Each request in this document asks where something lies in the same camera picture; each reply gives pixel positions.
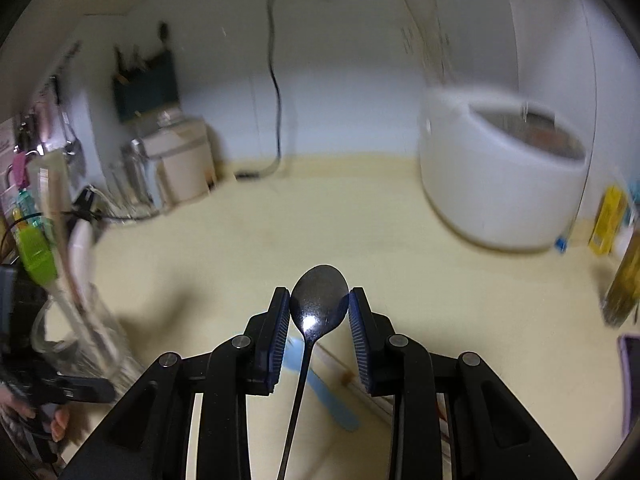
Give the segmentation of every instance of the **spoon handle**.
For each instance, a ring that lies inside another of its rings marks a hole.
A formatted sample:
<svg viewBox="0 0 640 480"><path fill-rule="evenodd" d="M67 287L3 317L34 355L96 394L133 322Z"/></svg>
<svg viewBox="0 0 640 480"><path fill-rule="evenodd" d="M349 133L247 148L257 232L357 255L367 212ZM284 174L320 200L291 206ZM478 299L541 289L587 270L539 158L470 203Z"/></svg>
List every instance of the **spoon handle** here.
<svg viewBox="0 0 640 480"><path fill-rule="evenodd" d="M302 355L302 366L300 367L300 378L298 379L298 388L296 389L296 398L293 401L293 409L291 410L291 419L289 420L289 429L287 430L287 439L284 443L284 452L282 453L282 462L280 462L280 470L278 471L278 480L284 480L284 473L287 470L287 462L289 461L289 453L291 452L291 444L293 443L293 433L296 431L298 413L300 412L300 403L302 402L302 394L305 391L306 375L309 372L309 365L311 363L311 351L313 349L314 349L314 343L305 341L305 352Z"/></svg>

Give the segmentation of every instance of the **spoon bowl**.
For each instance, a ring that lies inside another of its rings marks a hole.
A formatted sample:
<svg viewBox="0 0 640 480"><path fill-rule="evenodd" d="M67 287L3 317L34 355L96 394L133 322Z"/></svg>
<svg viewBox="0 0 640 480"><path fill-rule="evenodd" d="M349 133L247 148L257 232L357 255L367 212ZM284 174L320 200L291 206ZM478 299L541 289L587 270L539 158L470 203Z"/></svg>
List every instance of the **spoon bowl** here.
<svg viewBox="0 0 640 480"><path fill-rule="evenodd" d="M349 287L338 269L320 265L305 272L291 293L291 319L305 342L314 343L340 325L349 308Z"/></svg>

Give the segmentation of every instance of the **white rice cooker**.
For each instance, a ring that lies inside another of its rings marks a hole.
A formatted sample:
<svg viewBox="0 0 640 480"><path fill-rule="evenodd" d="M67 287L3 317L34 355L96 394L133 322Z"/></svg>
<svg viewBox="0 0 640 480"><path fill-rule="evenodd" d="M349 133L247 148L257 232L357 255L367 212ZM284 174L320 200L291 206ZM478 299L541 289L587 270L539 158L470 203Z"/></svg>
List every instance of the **white rice cooker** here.
<svg viewBox="0 0 640 480"><path fill-rule="evenodd" d="M552 110L494 89L431 89L422 182L463 236L504 250L551 246L574 220L588 153Z"/></svg>

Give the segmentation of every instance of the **phone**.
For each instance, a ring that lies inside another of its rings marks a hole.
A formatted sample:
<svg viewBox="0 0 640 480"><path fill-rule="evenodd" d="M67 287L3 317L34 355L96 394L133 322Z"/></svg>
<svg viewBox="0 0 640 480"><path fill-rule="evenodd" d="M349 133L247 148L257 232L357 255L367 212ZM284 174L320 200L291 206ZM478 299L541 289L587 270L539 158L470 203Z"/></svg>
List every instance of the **phone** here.
<svg viewBox="0 0 640 480"><path fill-rule="evenodd" d="M640 415L640 335L622 335L618 346L625 381L623 436L627 436Z"/></svg>

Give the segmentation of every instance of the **white container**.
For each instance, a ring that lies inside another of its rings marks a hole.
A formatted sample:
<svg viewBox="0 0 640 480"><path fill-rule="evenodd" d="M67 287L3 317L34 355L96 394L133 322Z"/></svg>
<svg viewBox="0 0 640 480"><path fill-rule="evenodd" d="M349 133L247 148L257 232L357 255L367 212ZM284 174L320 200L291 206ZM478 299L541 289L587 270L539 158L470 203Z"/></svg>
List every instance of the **white container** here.
<svg viewBox="0 0 640 480"><path fill-rule="evenodd" d="M460 234L535 250L572 222L588 154L552 110L509 92L438 88L428 92L421 123L424 189Z"/></svg>
<svg viewBox="0 0 640 480"><path fill-rule="evenodd" d="M146 156L159 161L164 185L172 204L186 202L209 192L214 167L203 120L185 119L180 110L161 114L161 127L143 138Z"/></svg>

